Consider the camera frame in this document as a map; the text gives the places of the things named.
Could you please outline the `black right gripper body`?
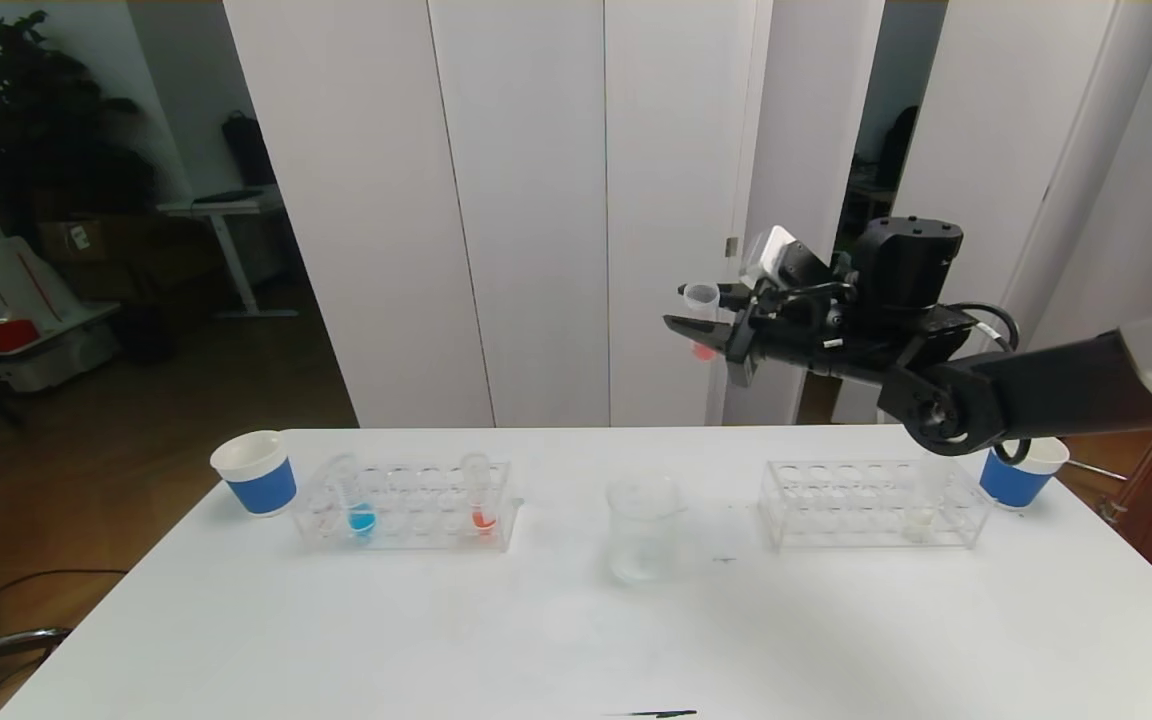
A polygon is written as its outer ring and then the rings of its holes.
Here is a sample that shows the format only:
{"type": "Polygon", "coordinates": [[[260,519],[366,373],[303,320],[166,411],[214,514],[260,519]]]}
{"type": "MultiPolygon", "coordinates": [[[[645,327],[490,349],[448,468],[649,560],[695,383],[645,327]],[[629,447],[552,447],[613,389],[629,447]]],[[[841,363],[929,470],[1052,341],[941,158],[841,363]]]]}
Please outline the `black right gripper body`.
{"type": "Polygon", "coordinates": [[[756,369],[765,361],[776,361],[824,374],[828,361],[820,354],[838,344],[838,300],[846,300],[846,286],[781,288],[758,286],[750,290],[745,306],[733,311],[732,338],[723,359],[733,381],[741,387],[753,384],[756,369]]]}

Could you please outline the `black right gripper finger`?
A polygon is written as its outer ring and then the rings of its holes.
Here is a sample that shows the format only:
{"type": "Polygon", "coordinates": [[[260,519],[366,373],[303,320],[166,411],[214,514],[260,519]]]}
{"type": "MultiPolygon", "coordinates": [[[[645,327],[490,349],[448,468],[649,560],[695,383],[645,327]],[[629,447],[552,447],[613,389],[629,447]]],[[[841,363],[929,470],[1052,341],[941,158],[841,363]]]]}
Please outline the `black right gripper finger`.
{"type": "Polygon", "coordinates": [[[749,288],[740,283],[685,283],[677,288],[685,306],[694,311],[737,311],[748,304],[749,288]]]}
{"type": "Polygon", "coordinates": [[[690,316],[664,314],[664,324],[670,332],[680,334],[687,341],[708,348],[710,351],[717,354],[726,354],[732,338],[730,323],[713,323],[713,320],[696,319],[690,318],[690,316]]]}

